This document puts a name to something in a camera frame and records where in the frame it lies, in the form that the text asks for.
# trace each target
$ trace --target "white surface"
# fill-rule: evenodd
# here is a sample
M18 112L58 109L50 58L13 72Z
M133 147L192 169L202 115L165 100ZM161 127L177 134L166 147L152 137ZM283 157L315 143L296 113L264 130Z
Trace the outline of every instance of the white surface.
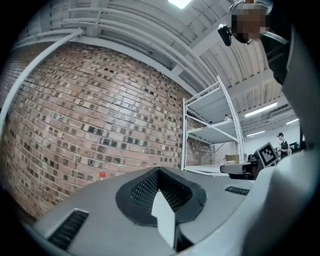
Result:
M244 139L244 153L253 154L257 149L261 148L264 144L270 142L275 149L279 147L280 140L276 137L279 133L283 133L284 139L288 144L300 141L300 127L298 123L285 125L282 128L267 130L263 134L257 134L253 138L246 137Z
M179 7L180 9L185 8L192 0L169 0L169 3Z
M158 192L155 196L151 214L157 218L160 235L173 248L175 242L175 213L171 210L161 192Z
M184 169L197 174L229 178L229 175L227 173L220 172L220 166L221 164L191 165L186 166Z

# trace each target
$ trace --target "white beam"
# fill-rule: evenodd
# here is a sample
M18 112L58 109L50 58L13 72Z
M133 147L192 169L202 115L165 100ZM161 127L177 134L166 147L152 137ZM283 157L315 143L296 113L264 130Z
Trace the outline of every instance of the white beam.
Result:
M239 95L244 95L258 88L261 85L261 81L263 85L266 85L274 80L274 73L272 72L272 70L266 69L261 73L255 74L254 76L251 76L250 78L230 87L228 89L228 93L233 99Z
M35 40L27 43L23 43L15 47L15 49L23 47L23 46L28 46L28 45L33 45L37 43L42 43L42 42L55 42L59 40L61 37L51 37L51 38L45 38L41 40ZM112 49L114 51L117 51L119 53L123 53L125 55L131 56L132 58L141 61L157 71L163 73L165 76L168 78L172 79L175 81L178 85L180 85L182 88L184 88L186 91L188 91L192 96L196 95L198 92L193 89L188 83L186 83L182 78L180 78L178 75L175 75L172 71L167 69L165 66L160 64L158 61L154 60L153 58L150 58L149 56L134 50L130 47L124 46L120 43L117 42L112 42L106 39L101 39L101 38L93 38L93 37L87 37L87 36L82 36L79 38L75 38L73 40L70 40L71 42L77 42L77 43L83 43L86 45L93 45L93 46L100 46L100 47L105 47L108 49Z
M16 96L20 86L25 81L27 76L37 67L39 63L41 63L48 55L50 55L52 52L54 52L57 48L62 46L64 43L70 41L71 39L80 36L83 33L82 29L78 29L76 32L73 32L70 35L67 35L54 44L50 45L47 49L45 49L43 52L41 52L33 61L30 62L30 64L22 71L22 73L19 75L19 77L14 82L13 86L11 87L8 95L5 98L5 101L2 106L2 110L0 113L0 138L2 137L2 132L5 126L6 122L6 116L8 114L8 111L10 109L10 105L12 101L14 100L14 97Z
M222 40L219 33L218 27L220 24L228 24L231 23L231 17L226 15L219 19L216 23L214 23L210 28L204 31L200 36L198 36L191 44L190 48L197 55L201 56L205 51L207 51L210 47L214 46L219 40ZM184 70L176 65L172 72L175 75L180 75Z

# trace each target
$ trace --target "fluorescent light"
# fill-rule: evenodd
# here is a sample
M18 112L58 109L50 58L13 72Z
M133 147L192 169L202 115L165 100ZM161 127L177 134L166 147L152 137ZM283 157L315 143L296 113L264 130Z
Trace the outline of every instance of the fluorescent light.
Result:
M295 120L292 120L292 121L290 121L290 122L287 122L286 125L290 125L291 123L296 122L296 121L298 121L298 120L299 120L299 119L297 118L297 119L295 119Z
M247 117L251 117L251 116L253 116L253 115L255 115L255 114L258 114L258 113L260 113L260 112L262 112L262 111L266 111L266 110L272 109L272 108L274 108L277 104L278 104L278 102L275 102L275 103L273 103L273 104L271 104L271 105L269 105L269 106L265 106L265 107L260 108L260 109L258 109L258 110L256 110L256 111L253 111L253 112L250 112L250 113L248 113L248 114L245 114L245 117L246 117L246 118L247 118Z
M265 132L265 130L263 130L263 131L259 131L259 132L256 132L256 133L253 133L253 134L249 134L249 135L247 135L247 137L253 137L254 135L256 135L256 134L262 134L262 133L264 133Z
M183 9L185 8L192 0L169 0L169 3L175 5L176 7Z

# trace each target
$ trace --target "black object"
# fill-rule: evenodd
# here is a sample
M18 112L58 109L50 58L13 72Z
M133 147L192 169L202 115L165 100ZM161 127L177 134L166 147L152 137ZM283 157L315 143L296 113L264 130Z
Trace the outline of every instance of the black object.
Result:
M226 24L219 25L218 33L222 38L224 44L228 47L231 46L232 36L234 36L234 38L237 39L242 44L249 44L248 43L249 40L245 39L242 33L235 33L231 31Z
M59 247L60 249L66 250L79 232L88 216L89 213L85 211L74 210L58 227L58 229L50 236L48 241Z
M115 201L120 211L135 224L157 227L157 218L151 212L159 190L174 211L176 224L193 221L207 201L202 187L164 167L155 167L122 185Z
M224 25L220 24L219 28L218 28L218 33L219 33L220 37L222 38L224 44L226 46L230 46L232 33L230 32L228 26L226 24L224 24Z
M234 187L234 186L228 186L225 191L238 194L238 195L243 195L246 196L248 195L250 189L244 189L244 188L239 188L239 187Z

